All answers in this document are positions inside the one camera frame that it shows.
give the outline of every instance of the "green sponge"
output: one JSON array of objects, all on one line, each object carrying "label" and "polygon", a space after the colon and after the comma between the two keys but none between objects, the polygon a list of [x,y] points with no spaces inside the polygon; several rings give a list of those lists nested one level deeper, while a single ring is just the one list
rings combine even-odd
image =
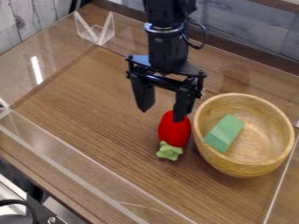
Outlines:
[{"label": "green sponge", "polygon": [[224,153],[243,127],[244,123],[233,115],[225,115],[204,137],[205,143]]}]

